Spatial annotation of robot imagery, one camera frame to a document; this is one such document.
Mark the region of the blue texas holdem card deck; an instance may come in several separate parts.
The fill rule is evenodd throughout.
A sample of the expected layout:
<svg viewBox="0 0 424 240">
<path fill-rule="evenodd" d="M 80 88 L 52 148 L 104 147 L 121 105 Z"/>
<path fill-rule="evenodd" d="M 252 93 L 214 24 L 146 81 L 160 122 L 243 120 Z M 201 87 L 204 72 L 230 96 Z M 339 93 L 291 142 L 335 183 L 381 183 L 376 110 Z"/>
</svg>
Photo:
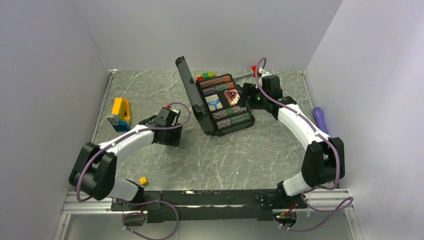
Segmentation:
<svg viewBox="0 0 424 240">
<path fill-rule="evenodd" d="M 207 106 L 211 112 L 217 111 L 223 108 L 221 100 L 217 94 L 209 95 L 205 97 Z"/>
</svg>

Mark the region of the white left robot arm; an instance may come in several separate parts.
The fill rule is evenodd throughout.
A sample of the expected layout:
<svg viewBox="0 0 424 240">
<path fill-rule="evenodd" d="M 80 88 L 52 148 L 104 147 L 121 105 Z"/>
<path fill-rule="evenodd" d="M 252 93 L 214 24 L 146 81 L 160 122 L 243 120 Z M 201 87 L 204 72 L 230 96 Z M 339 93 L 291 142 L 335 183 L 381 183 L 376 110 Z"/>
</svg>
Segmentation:
<svg viewBox="0 0 424 240">
<path fill-rule="evenodd" d="M 178 122 L 180 115 L 179 110 L 162 107 L 157 115 L 140 121 L 115 139 L 100 144 L 86 143 L 70 172 L 69 183 L 89 199 L 120 199 L 129 209 L 139 209 L 146 200 L 144 187 L 117 177 L 118 165 L 122 159 L 152 144 L 178 147 L 183 130 L 183 124 Z"/>
</svg>

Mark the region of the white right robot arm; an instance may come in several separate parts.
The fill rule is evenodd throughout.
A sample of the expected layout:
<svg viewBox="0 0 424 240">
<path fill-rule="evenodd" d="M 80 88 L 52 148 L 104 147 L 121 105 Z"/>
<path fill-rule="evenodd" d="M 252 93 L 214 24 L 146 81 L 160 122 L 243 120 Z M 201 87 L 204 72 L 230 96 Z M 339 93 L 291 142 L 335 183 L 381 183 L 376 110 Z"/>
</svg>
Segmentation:
<svg viewBox="0 0 424 240">
<path fill-rule="evenodd" d="M 317 188 L 335 189 L 345 174 L 344 143 L 330 137 L 305 116 L 297 102 L 284 96 L 277 75 L 263 76 L 255 84 L 244 83 L 241 106 L 265 110 L 285 125 L 305 150 L 300 172 L 277 185 L 276 203 L 288 208 L 297 196 Z"/>
</svg>

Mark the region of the blue green purple chip row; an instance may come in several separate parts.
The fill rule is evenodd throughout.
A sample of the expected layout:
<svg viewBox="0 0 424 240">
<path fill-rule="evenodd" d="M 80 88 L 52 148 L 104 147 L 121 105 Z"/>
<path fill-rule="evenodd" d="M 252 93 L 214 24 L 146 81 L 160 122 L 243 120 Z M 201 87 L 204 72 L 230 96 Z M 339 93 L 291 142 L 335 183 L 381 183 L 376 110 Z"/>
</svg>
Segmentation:
<svg viewBox="0 0 424 240">
<path fill-rule="evenodd" d="M 247 111 L 246 107 L 234 106 L 224 110 L 220 110 L 212 113 L 212 117 L 215 121 L 223 120 L 225 118 L 234 117 L 239 114 L 244 114 Z"/>
</svg>

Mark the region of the red headed toy hammer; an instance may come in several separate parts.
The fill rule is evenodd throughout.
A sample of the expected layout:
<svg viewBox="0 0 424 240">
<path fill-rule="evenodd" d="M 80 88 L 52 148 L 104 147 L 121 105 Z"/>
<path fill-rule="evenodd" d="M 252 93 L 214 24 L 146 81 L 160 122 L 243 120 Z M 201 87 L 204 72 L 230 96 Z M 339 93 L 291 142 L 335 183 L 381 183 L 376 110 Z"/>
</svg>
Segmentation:
<svg viewBox="0 0 424 240">
<path fill-rule="evenodd" d="M 249 70 L 245 73 L 233 76 L 233 79 L 236 81 L 236 80 L 239 80 L 239 79 L 242 79 L 242 78 L 254 77 L 255 74 L 256 74 L 256 66 L 252 66 L 251 70 Z"/>
</svg>

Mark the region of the orange black chip row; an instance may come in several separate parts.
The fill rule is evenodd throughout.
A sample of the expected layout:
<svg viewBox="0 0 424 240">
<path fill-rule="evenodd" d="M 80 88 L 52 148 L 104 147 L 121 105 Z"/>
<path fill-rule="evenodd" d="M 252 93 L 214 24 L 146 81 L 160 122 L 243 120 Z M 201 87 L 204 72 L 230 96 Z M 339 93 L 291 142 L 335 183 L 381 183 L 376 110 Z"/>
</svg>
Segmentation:
<svg viewBox="0 0 424 240">
<path fill-rule="evenodd" d="M 232 81 L 232 78 L 229 75 L 219 76 L 213 79 L 204 80 L 199 82 L 201 89 L 208 89 L 217 85 L 226 84 Z"/>
</svg>

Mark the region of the black poker chip case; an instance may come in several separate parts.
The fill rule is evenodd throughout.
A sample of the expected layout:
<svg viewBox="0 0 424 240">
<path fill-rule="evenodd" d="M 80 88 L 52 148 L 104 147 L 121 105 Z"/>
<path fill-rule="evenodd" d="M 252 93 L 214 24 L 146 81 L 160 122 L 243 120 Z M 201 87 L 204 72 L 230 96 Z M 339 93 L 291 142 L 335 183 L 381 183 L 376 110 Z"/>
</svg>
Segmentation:
<svg viewBox="0 0 424 240">
<path fill-rule="evenodd" d="M 204 134 L 224 136 L 253 126 L 249 107 L 240 106 L 241 89 L 230 73 L 193 77 L 184 56 L 175 60 L 191 109 Z"/>
</svg>

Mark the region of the pink green chip row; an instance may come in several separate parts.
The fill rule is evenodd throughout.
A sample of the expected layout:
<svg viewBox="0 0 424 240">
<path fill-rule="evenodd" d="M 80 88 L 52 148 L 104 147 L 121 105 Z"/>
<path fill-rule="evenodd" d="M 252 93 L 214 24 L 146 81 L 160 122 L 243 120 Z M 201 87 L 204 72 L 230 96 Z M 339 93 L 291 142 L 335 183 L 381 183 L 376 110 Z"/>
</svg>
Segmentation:
<svg viewBox="0 0 424 240">
<path fill-rule="evenodd" d="M 226 118 L 223 120 L 219 120 L 216 122 L 217 128 L 224 129 L 231 127 L 233 125 L 249 122 L 252 119 L 252 115 L 250 113 L 239 114 L 230 118 Z"/>
</svg>

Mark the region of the purple green orange chip row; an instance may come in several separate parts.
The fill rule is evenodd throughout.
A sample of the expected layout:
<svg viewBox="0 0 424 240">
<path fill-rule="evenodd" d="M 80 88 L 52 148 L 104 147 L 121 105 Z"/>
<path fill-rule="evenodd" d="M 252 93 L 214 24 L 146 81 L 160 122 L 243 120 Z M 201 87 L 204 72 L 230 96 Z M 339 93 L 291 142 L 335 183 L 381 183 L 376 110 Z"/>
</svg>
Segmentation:
<svg viewBox="0 0 424 240">
<path fill-rule="evenodd" d="M 207 96 L 214 95 L 218 92 L 232 90 L 234 88 L 235 88 L 235 84 L 233 82 L 228 82 L 228 83 L 224 83 L 224 84 L 220 84 L 220 85 L 216 85 L 216 86 L 212 86 L 212 87 L 203 89 L 202 92 L 203 92 L 203 95 L 205 97 L 207 97 Z"/>
</svg>

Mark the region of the colourful toy brick stack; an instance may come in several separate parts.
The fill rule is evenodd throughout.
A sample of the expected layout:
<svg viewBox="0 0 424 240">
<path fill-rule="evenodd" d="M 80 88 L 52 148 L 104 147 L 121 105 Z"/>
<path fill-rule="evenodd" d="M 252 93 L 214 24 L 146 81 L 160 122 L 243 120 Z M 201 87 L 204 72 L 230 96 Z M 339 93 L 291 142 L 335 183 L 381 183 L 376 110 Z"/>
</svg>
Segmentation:
<svg viewBox="0 0 424 240">
<path fill-rule="evenodd" d="M 196 82 L 201 82 L 210 78 L 215 77 L 215 73 L 213 71 L 204 72 L 202 74 L 197 75 Z"/>
</svg>

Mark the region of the yellow orange duplo brick tower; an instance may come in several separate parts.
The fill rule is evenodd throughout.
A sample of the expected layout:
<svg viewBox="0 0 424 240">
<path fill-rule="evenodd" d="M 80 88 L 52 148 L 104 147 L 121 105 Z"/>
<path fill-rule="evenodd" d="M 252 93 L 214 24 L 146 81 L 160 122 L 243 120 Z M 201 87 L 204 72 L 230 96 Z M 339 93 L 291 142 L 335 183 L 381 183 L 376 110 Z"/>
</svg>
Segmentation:
<svg viewBox="0 0 424 240">
<path fill-rule="evenodd" d="M 116 132 L 128 132 L 132 124 L 129 100 L 122 97 L 115 98 L 112 110 L 106 115 L 106 119 Z"/>
</svg>

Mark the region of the small yellow cube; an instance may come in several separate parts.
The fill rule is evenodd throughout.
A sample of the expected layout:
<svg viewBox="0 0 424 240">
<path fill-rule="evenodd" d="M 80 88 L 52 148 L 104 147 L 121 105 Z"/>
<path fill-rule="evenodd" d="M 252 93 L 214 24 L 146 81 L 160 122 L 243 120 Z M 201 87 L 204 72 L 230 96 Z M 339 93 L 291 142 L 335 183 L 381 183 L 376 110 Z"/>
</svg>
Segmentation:
<svg viewBox="0 0 424 240">
<path fill-rule="evenodd" d="M 147 185 L 149 184 L 149 181 L 148 181 L 148 179 L 147 179 L 146 177 L 141 177 L 141 178 L 139 179 L 139 182 L 140 182 L 140 184 L 141 184 L 143 187 L 145 187 L 145 186 L 147 186 Z"/>
</svg>

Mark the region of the purple cylindrical flashlight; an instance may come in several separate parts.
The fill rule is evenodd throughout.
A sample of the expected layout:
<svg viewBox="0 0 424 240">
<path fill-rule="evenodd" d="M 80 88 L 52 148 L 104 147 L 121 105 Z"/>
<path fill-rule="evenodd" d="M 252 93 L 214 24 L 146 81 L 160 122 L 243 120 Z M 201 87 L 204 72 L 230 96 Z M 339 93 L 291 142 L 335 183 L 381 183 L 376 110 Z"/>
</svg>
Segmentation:
<svg viewBox="0 0 424 240">
<path fill-rule="evenodd" d="M 323 131 L 324 133 L 328 134 L 328 128 L 325 121 L 324 112 L 320 107 L 314 107 L 312 109 L 312 115 L 316 122 L 317 127 Z"/>
</svg>

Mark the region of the black base crossbar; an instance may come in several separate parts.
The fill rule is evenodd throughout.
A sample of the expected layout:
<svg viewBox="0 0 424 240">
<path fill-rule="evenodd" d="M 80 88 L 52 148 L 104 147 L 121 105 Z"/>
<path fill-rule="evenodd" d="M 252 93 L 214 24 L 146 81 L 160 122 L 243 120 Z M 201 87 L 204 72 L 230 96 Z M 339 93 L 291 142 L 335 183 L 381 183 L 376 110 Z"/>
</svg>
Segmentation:
<svg viewBox="0 0 424 240">
<path fill-rule="evenodd" d="M 145 191 L 148 223 L 256 219 L 271 221 L 283 212 L 306 209 L 300 196 L 283 197 L 276 189 Z"/>
</svg>

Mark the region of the aluminium frame rail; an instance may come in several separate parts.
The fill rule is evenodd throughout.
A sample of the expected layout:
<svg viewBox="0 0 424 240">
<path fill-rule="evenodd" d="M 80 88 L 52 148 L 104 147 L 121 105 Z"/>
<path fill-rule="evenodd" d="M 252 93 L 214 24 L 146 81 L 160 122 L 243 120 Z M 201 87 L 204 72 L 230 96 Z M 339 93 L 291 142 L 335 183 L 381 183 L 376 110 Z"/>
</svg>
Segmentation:
<svg viewBox="0 0 424 240">
<path fill-rule="evenodd" d="M 91 198 L 80 202 L 77 200 L 76 192 L 70 191 L 66 195 L 61 213 L 65 215 L 106 214 L 111 212 L 112 203 L 113 200 L 108 197 L 103 200 Z"/>
</svg>

